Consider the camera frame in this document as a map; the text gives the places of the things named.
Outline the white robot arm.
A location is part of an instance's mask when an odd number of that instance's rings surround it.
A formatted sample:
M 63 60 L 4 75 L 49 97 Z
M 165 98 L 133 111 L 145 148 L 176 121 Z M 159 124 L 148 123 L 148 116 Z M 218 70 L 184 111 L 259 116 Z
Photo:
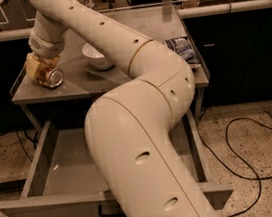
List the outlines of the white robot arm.
M 130 79 L 87 112 L 91 156 L 127 217 L 220 217 L 170 138 L 194 98 L 190 65 L 164 43 L 78 0 L 30 0 L 36 9 L 26 59 L 37 79 L 55 66 L 72 30 Z

